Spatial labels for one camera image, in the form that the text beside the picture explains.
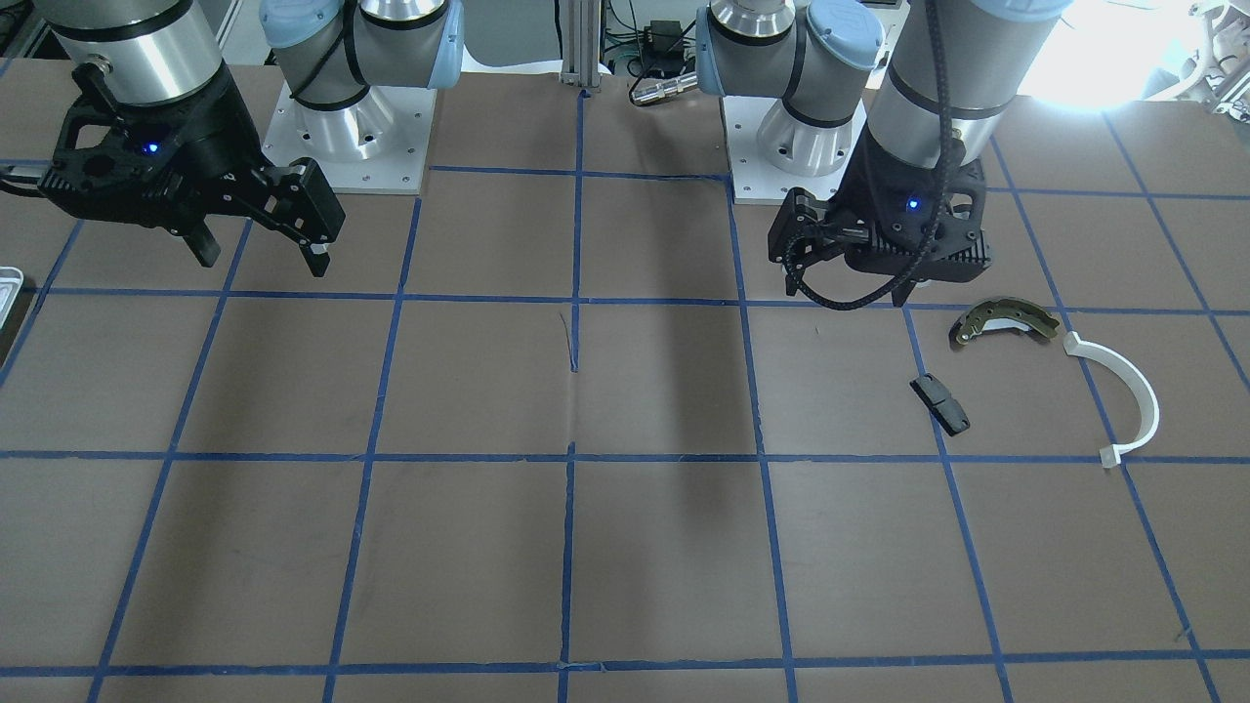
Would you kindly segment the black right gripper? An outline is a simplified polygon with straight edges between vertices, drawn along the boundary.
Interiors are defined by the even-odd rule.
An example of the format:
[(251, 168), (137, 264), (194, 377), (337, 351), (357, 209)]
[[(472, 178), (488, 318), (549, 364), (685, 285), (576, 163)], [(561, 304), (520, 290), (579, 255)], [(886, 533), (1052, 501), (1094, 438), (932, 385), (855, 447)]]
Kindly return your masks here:
[(116, 98), (101, 68), (71, 76), (80, 95), (38, 180), (42, 196), (82, 220), (165, 228), (208, 269), (222, 248), (205, 216), (249, 216), (294, 241), (312, 276), (328, 273), (348, 214), (312, 158), (268, 161), (228, 68), (148, 106)]

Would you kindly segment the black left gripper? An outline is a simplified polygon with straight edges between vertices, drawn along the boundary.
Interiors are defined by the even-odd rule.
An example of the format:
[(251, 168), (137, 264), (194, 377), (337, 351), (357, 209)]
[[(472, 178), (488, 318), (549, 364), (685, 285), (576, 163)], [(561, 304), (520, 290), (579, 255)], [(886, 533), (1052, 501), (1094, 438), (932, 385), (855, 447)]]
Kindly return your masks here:
[[(804, 271), (844, 256), (862, 274), (898, 275), (910, 266), (938, 205), (934, 178), (930, 169), (892, 158), (874, 138), (860, 138), (831, 199), (791, 188), (770, 226), (769, 258), (781, 264), (791, 253)], [(991, 266), (981, 226), (985, 196), (980, 160), (952, 170), (932, 248), (901, 291), (921, 280), (969, 283)]]

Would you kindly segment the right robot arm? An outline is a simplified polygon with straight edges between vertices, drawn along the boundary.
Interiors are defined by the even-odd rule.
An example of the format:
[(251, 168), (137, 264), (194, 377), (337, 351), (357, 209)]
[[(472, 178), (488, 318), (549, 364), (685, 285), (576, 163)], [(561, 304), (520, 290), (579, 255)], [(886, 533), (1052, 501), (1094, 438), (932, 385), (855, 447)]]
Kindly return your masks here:
[(305, 143), (272, 163), (195, 1), (38, 1), (80, 94), (28, 191), (82, 219), (162, 228), (214, 266), (209, 215), (294, 241), (324, 276), (345, 214), (328, 161), (398, 144), (390, 89), (449, 89), (464, 58), (460, 1), (264, 1), (265, 41)]

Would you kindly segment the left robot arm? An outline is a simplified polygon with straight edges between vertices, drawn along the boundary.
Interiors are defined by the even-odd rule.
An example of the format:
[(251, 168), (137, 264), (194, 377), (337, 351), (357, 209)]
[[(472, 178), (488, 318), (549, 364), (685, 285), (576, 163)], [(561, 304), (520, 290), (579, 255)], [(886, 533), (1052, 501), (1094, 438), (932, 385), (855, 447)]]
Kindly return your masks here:
[(756, 143), (795, 175), (841, 173), (830, 195), (791, 186), (768, 256), (786, 293), (842, 258), (888, 276), (898, 306), (924, 281), (969, 283), (991, 266), (980, 155), (1018, 98), (1065, 1), (912, 1), (862, 128), (862, 89), (885, 40), (858, 1), (710, 1), (695, 20), (702, 93), (771, 103)]

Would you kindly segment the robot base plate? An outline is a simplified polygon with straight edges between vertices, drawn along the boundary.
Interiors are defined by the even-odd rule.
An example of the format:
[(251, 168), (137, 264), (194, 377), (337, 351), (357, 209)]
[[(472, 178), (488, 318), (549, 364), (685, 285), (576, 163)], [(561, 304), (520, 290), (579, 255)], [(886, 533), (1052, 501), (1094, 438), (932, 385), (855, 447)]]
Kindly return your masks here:
[(868, 114), (861, 100), (849, 123), (812, 128), (779, 99), (722, 98), (722, 118), (735, 200), (778, 205), (792, 186), (820, 199), (835, 194)]
[(356, 105), (318, 111), (282, 85), (264, 151), (280, 166), (312, 158), (339, 194), (419, 195), (438, 98), (438, 90), (374, 86)]

